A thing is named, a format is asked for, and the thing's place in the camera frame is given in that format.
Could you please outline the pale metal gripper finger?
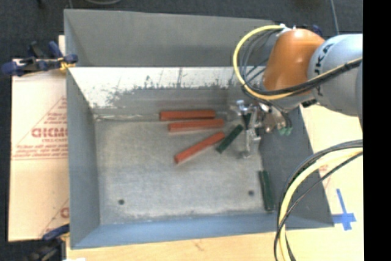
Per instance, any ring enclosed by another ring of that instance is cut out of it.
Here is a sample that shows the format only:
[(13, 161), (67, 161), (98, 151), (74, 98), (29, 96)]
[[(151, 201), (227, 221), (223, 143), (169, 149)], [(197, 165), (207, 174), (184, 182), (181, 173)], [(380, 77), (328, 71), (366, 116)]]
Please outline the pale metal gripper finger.
[(235, 110), (238, 116), (245, 118), (249, 112), (249, 107), (245, 104), (244, 100), (237, 100)]
[(243, 151), (243, 158), (250, 158), (256, 154), (261, 136), (254, 128), (246, 130), (245, 135), (245, 149)]

